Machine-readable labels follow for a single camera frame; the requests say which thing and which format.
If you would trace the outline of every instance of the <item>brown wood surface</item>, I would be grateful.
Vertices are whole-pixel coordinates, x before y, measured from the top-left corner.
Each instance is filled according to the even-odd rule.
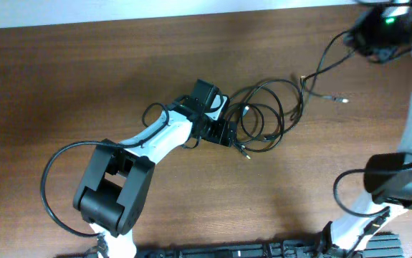
[[[130,138],[143,129],[146,106],[189,93],[196,78],[231,94],[268,77],[311,73],[330,39],[362,11],[336,6],[0,29],[0,257],[53,257],[95,243],[60,229],[40,202],[40,174],[58,148]],[[343,54],[338,45],[327,62]],[[312,100],[275,150],[251,153],[248,161],[205,142],[175,149],[156,167],[136,244],[250,242],[321,230],[342,215],[332,197],[335,177],[396,150],[411,81],[411,57],[385,66],[353,57],[317,85],[350,104]],[[287,109],[294,103],[286,87],[272,88]],[[274,104],[264,94],[259,99]],[[60,218],[86,232],[72,197],[91,152],[62,156],[47,184]],[[362,189],[351,176],[341,194],[350,204]],[[387,230],[400,234],[412,255],[412,212]]]

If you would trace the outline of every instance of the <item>white wall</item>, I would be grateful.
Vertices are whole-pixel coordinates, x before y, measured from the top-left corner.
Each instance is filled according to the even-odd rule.
[[[351,3],[353,0],[0,0],[0,28]]]

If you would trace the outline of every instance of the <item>green light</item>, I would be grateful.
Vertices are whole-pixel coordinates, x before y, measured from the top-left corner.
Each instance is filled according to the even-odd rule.
[[[385,20],[385,23],[386,23],[386,24],[392,24],[392,23],[394,23],[394,22],[395,22],[395,18],[393,18],[393,17],[387,18],[387,19]]]

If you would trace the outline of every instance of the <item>wooden table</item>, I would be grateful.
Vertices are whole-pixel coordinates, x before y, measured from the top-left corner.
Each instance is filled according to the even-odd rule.
[[[336,6],[0,29],[0,257],[53,257],[95,243],[60,229],[40,202],[40,174],[58,148],[130,138],[143,129],[140,116],[150,103],[189,93],[196,78],[231,94],[265,78],[311,73],[330,39],[362,11]],[[339,44],[327,62],[344,52]],[[155,169],[136,244],[250,242],[320,231],[342,215],[332,197],[335,177],[396,150],[411,83],[411,57],[383,66],[353,57],[317,85],[350,104],[313,99],[275,150],[251,153],[249,161],[206,142],[175,149]],[[273,89],[285,107],[294,103],[287,87]],[[264,94],[259,100],[274,104]],[[63,155],[47,184],[60,218],[86,232],[72,197],[91,152]],[[351,176],[341,189],[351,204],[361,178]],[[412,212],[386,229],[400,234],[412,255]]]

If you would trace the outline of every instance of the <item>white background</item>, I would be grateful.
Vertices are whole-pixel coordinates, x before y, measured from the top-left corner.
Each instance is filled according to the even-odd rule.
[[[353,0],[0,0],[0,28],[351,3]]]

